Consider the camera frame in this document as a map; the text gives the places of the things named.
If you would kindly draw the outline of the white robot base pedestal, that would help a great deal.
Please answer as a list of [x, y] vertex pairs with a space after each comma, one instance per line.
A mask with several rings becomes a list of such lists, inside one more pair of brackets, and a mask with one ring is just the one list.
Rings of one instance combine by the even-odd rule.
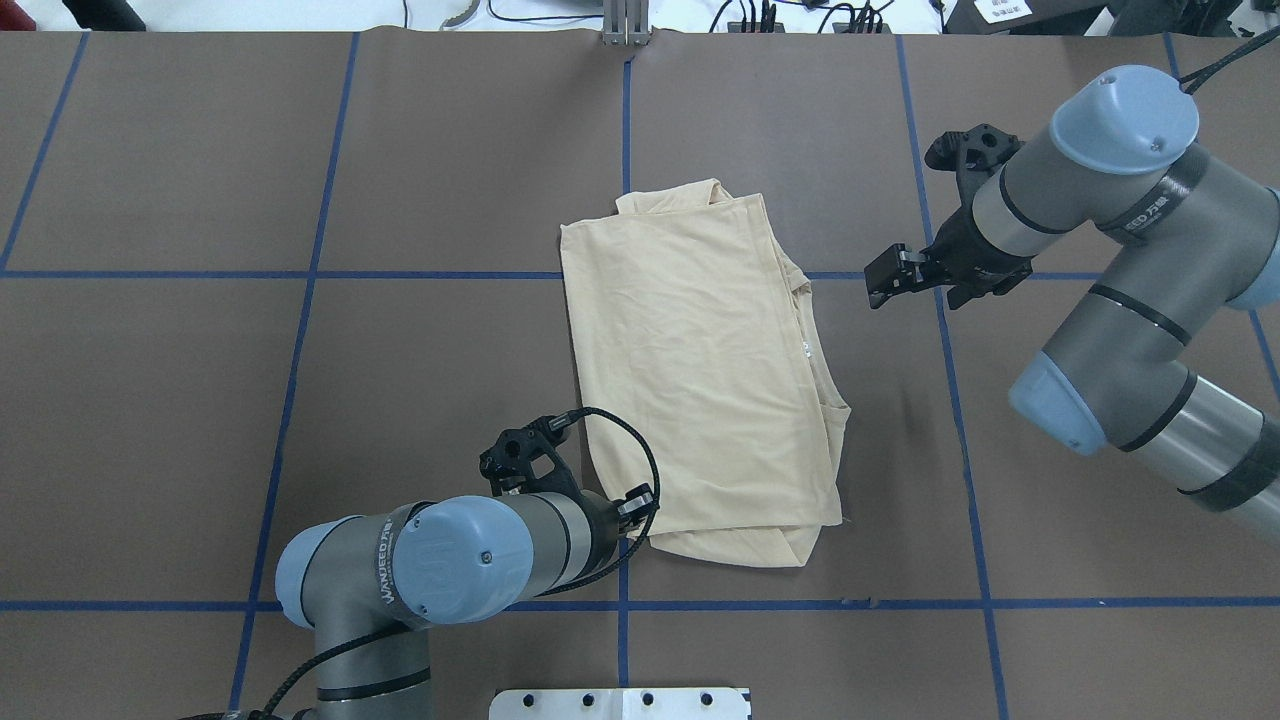
[[489, 719], [753, 719], [750, 691], [732, 687], [509, 689]]

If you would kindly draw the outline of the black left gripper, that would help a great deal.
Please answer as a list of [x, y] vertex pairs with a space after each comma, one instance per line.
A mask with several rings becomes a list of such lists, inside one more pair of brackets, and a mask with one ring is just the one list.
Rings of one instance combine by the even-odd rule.
[[655, 514], [659, 495], [650, 484], [640, 484], [613, 502], [585, 491], [559, 454], [571, 425], [580, 419], [580, 415], [545, 415], [502, 430], [493, 446], [480, 454], [479, 471], [495, 497], [556, 493], [568, 498], [588, 516], [593, 541], [613, 546], [625, 533], [622, 521], [646, 521]]

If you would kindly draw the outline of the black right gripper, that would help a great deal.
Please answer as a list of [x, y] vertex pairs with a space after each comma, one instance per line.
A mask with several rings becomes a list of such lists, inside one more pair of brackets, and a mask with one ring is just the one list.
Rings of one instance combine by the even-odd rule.
[[901, 293], [947, 286], [948, 307], [960, 309], [987, 295], [1004, 296], [1032, 273], [1030, 259], [1014, 256], [992, 243], [993, 232], [977, 222], [977, 196], [1023, 146], [1015, 135], [979, 124], [947, 131], [927, 149], [925, 167], [955, 176], [960, 206], [940, 227], [925, 251], [893, 243], [865, 265], [863, 278], [870, 309]]

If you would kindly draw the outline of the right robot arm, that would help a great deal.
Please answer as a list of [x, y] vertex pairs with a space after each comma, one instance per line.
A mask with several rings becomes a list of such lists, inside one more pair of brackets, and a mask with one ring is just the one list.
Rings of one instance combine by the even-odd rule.
[[925, 164], [955, 176], [959, 208], [922, 250], [888, 246], [868, 301], [946, 288], [951, 309], [1004, 296], [1033, 261], [1092, 224], [1114, 260], [1007, 393], [1075, 454], [1129, 454], [1198, 507], [1277, 536], [1274, 415], [1180, 356], [1222, 307], [1277, 301], [1277, 191], [1199, 143], [1190, 92], [1147, 65], [1107, 69], [1034, 138], [988, 124], [941, 135]]

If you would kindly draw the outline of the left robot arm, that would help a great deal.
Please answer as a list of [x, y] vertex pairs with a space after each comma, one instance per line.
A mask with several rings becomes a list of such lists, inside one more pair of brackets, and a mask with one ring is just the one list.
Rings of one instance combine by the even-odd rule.
[[429, 719], [428, 633], [480, 623], [527, 600], [590, 585], [622, 568], [660, 506], [660, 471], [639, 441], [650, 480], [612, 500], [584, 489], [559, 454], [572, 425], [598, 416], [579, 407], [506, 429], [481, 452], [486, 496], [419, 501], [379, 515], [349, 515], [298, 533], [282, 551], [274, 588], [285, 618], [314, 633], [315, 652], [251, 719], [274, 719], [297, 683], [316, 676], [302, 719]]

